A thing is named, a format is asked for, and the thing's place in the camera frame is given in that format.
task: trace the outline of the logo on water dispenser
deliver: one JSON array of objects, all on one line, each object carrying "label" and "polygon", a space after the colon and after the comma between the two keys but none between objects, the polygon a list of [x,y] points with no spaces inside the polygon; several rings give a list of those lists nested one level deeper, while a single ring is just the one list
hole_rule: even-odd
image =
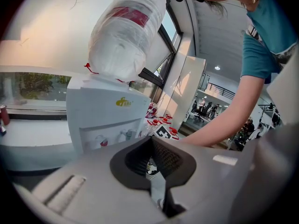
[{"label": "logo on water dispenser", "polygon": [[118,100],[116,102],[116,105],[117,106],[126,106],[126,107],[129,107],[129,106],[131,106],[131,102],[128,101],[128,100],[126,100],[125,97],[122,97],[120,100]]}]

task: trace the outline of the large plastic water bottle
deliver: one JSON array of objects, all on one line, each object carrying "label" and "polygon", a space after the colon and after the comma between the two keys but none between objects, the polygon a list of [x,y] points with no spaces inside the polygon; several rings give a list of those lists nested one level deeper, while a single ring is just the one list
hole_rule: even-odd
[{"label": "large plastic water bottle", "polygon": [[91,70],[121,81],[137,79],[165,11],[166,0],[114,0],[91,35]]}]

